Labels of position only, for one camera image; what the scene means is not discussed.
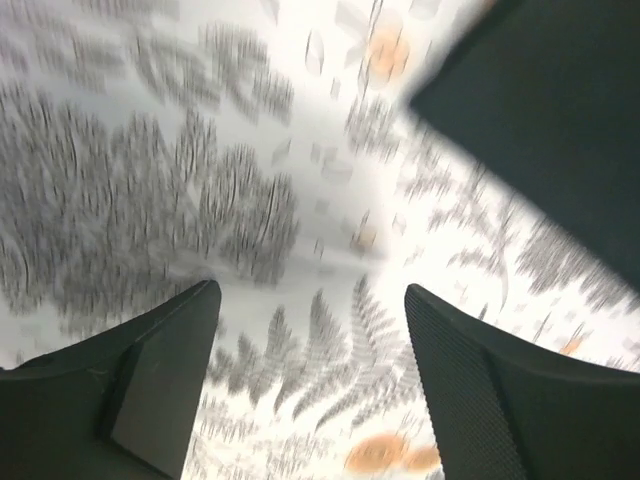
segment white tablecloth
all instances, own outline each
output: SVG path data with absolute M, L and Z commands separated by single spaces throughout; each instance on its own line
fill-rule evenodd
M 214 277 L 184 477 L 234 480 L 440 478 L 412 282 L 635 370 L 629 290 L 404 108 L 488 3 L 0 0 L 0 364 Z

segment floral tablecloth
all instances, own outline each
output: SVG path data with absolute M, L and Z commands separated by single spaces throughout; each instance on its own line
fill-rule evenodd
M 404 108 L 490 3 L 0 0 L 0 364 L 216 278 L 184 477 L 234 480 L 443 478 L 411 282 L 637 369 L 629 289 Z

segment table surface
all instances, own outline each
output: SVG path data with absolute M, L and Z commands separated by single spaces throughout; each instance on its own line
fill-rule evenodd
M 0 365 L 216 278 L 184 478 L 235 480 L 441 478 L 410 283 L 636 370 L 637 298 L 405 109 L 485 3 L 0 0 Z

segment black object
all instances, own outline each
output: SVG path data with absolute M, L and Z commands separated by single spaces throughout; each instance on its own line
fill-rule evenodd
M 537 347 L 418 285 L 411 343 L 447 480 L 632 480 L 640 375 Z
M 498 0 L 411 108 L 640 291 L 640 3 Z
M 154 310 L 0 373 L 0 477 L 181 476 L 218 325 L 202 282 Z

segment patterned fabric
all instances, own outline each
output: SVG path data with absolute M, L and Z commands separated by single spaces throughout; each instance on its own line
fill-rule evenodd
M 638 298 L 403 106 L 489 3 L 0 0 L 0 364 L 218 279 L 184 478 L 230 480 L 443 478 L 411 282 L 639 369 Z

